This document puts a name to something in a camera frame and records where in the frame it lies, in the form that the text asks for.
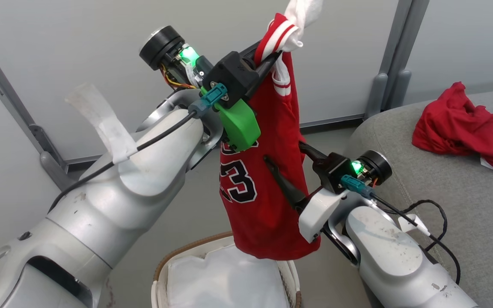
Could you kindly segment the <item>grey metal partition rail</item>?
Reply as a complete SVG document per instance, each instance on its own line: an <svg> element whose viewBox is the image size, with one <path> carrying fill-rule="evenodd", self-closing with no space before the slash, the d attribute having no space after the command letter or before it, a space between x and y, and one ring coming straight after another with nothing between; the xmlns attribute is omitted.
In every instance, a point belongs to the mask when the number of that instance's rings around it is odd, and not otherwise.
<svg viewBox="0 0 493 308"><path fill-rule="evenodd" d="M300 124L300 129L305 131L334 130L344 127L360 125L363 122L364 114L349 115L338 118L330 118L319 121L308 121Z"/></svg>
<svg viewBox="0 0 493 308"><path fill-rule="evenodd" d="M83 163L94 163L101 156L102 155L93 155L93 156L86 156L86 157L80 157L80 158L75 158L75 159L69 159L69 160L65 160L65 163L67 165L76 165L76 164L83 164Z"/></svg>

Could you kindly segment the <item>grey metal partition post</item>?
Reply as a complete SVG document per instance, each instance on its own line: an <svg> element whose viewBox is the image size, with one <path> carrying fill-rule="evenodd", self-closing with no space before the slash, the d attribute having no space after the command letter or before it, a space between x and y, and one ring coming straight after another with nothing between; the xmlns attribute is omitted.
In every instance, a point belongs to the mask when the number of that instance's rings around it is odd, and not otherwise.
<svg viewBox="0 0 493 308"><path fill-rule="evenodd" d="M422 25L423 18L425 17L428 4L430 4L430 0L412 1L410 12L401 35L399 47L395 53L395 60L392 65L392 72L396 73L395 80L397 78L397 74L401 70L407 69L406 66L413 50L413 45L417 39L419 29ZM389 110L389 100L387 101L385 110Z"/></svg>
<svg viewBox="0 0 493 308"><path fill-rule="evenodd" d="M48 134L45 132L43 127L37 125L30 112L26 109L24 103L19 98L15 89L10 84L8 78L5 76L4 72L0 68L0 95L4 98L2 102L10 105L10 111L14 112L18 117L17 122L24 124L29 134L34 138L34 146L39 146L40 151L48 152L53 159L56 161L57 165L66 173L67 163L59 154L58 150L51 142Z"/></svg>
<svg viewBox="0 0 493 308"><path fill-rule="evenodd" d="M391 29L389 32L389 38L386 43L385 51L383 53L381 66L378 70L378 74L386 73L388 75L388 81L386 85L385 95L382 101L381 111L386 108L393 83L395 82L396 73L392 72L392 65L395 60L395 53L397 51L397 48L399 47L401 35L403 33L403 29L410 12L412 1L413 0L398 0L395 17L392 21Z"/></svg>

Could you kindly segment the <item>grey fabric sofa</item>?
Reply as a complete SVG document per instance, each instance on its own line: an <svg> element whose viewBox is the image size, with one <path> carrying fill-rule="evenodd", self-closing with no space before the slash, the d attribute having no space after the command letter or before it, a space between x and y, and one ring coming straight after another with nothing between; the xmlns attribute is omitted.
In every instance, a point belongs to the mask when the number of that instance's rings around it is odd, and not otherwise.
<svg viewBox="0 0 493 308"><path fill-rule="evenodd" d="M352 134L345 156L367 150L383 154L392 176L376 193L398 209L431 199L444 209L443 242L460 263L460 287L481 308L493 308L493 170L479 156L443 156L412 145L416 123L428 101L385 111Z"/></svg>

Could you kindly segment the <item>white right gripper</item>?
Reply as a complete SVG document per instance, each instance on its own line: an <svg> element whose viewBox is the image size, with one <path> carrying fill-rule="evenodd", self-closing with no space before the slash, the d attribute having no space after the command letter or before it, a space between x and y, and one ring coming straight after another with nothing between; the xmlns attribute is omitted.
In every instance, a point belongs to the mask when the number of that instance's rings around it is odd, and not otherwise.
<svg viewBox="0 0 493 308"><path fill-rule="evenodd" d="M299 142L301 154L309 157L313 166L322 166L327 162L327 155L310 146L305 142ZM349 190L345 189L336 195L323 187L320 187L309 197L291 183L280 172L276 163L269 156L264 156L264 161L279 186L286 201L299 217L300 234L311 241L317 238L325 223L330 219L331 214L337 209L343 197L346 197ZM351 164L356 172L355 178L362 180L367 186L375 187L381 185L392 175L391 165L388 160L379 152L368 150L356 160L351 160Z"/></svg>

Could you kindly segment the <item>white laundry basket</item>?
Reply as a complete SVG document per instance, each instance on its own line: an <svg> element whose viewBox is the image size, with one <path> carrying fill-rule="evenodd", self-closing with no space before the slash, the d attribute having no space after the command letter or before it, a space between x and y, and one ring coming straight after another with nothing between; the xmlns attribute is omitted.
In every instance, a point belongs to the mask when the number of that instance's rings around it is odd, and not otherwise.
<svg viewBox="0 0 493 308"><path fill-rule="evenodd" d="M230 245L235 246L233 233L228 231L196 240L167 254L158 264L153 276L150 297L152 308L169 308L167 300L167 279L169 265L178 258L187 256L205 257L209 252ZM276 261L280 277L285 287L290 308L303 308L303 294L300 289L299 275L294 261Z"/></svg>

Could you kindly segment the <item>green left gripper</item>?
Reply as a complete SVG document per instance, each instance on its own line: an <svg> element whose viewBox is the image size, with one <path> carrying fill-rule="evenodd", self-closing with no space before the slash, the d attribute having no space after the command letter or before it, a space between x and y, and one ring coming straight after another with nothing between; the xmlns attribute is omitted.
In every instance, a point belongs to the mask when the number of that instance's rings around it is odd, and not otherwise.
<svg viewBox="0 0 493 308"><path fill-rule="evenodd" d="M223 140L236 151L250 148L261 134L255 112L248 100L256 94L282 54L282 51L272 53L257 65L254 58L259 43L257 41L241 51L241 58L258 74L257 81L246 92L245 100L239 100L230 109L223 108L218 102L208 111L217 114L217 122L223 127ZM140 58L150 68L158 70L174 92L193 90L193 101L202 95L202 88L205 89L204 76L217 64L212 64L205 56L199 55L172 26L165 26L151 33L140 49Z"/></svg>

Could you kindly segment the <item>red shirt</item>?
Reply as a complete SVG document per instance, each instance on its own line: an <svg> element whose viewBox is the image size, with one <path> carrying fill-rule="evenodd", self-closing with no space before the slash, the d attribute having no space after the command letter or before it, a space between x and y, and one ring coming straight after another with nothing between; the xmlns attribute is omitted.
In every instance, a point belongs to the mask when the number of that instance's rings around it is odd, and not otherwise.
<svg viewBox="0 0 493 308"><path fill-rule="evenodd" d="M472 103L461 82L429 103L415 125L412 144L440 155L477 154L493 170L493 113Z"/></svg>

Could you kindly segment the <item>grey partition support foot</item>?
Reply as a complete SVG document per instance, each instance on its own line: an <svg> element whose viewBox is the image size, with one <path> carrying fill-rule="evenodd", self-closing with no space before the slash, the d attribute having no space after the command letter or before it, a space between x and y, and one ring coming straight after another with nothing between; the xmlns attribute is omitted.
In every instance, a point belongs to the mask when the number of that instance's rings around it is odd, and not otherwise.
<svg viewBox="0 0 493 308"><path fill-rule="evenodd" d="M70 178L65 170L57 163L57 161L49 154L47 151L40 153L39 161L45 173L53 180L53 183L60 189L64 191L71 185L76 183L76 180Z"/></svg>
<svg viewBox="0 0 493 308"><path fill-rule="evenodd" d="M397 74L395 85L389 96L389 109L394 109L403 105L411 76L411 70L407 69L403 69Z"/></svg>
<svg viewBox="0 0 493 308"><path fill-rule="evenodd" d="M386 73L378 74L373 79L363 121L381 112L387 81L388 75Z"/></svg>

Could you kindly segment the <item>translucent white tape strip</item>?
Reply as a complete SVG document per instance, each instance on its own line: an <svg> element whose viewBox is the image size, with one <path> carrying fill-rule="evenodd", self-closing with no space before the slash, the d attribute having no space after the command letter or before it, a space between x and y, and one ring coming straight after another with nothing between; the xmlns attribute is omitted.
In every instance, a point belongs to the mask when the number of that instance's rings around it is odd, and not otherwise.
<svg viewBox="0 0 493 308"><path fill-rule="evenodd" d="M93 84L85 83L78 86L66 96L65 101L94 127L115 165L129 160L139 152L133 137Z"/></svg>

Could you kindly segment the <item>small white tape piece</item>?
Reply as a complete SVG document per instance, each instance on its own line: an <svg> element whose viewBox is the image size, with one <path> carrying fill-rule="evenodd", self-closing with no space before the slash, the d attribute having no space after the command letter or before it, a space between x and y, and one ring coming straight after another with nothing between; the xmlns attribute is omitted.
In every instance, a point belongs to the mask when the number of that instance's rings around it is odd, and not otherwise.
<svg viewBox="0 0 493 308"><path fill-rule="evenodd" d="M403 232L411 232L419 230L427 237L431 236L428 228L423 224L422 220L416 214L407 214L398 218L399 228Z"/></svg>

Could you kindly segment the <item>red basketball jersey number 23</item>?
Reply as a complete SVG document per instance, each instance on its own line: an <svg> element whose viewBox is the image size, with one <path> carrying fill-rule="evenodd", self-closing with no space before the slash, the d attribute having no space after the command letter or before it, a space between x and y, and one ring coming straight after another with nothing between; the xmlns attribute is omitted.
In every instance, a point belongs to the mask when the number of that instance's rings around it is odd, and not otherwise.
<svg viewBox="0 0 493 308"><path fill-rule="evenodd" d="M305 240L299 214L289 204L266 165L269 158L280 173L307 194L304 154L299 143L299 102L292 51L303 46L304 29L319 18L324 0L290 0L277 13L256 49L260 64L268 55L281 55L249 105L256 113L261 135L248 150L220 148L220 196L235 245L259 259L294 261L318 250L320 240Z"/></svg>

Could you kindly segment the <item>white fabric basket liner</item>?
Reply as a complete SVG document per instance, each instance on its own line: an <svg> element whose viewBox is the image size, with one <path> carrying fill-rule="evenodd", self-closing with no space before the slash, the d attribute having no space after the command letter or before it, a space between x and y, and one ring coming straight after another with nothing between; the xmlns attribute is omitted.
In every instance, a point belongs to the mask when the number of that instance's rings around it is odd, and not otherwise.
<svg viewBox="0 0 493 308"><path fill-rule="evenodd" d="M234 245L178 258L168 269L169 308L290 308L276 261Z"/></svg>

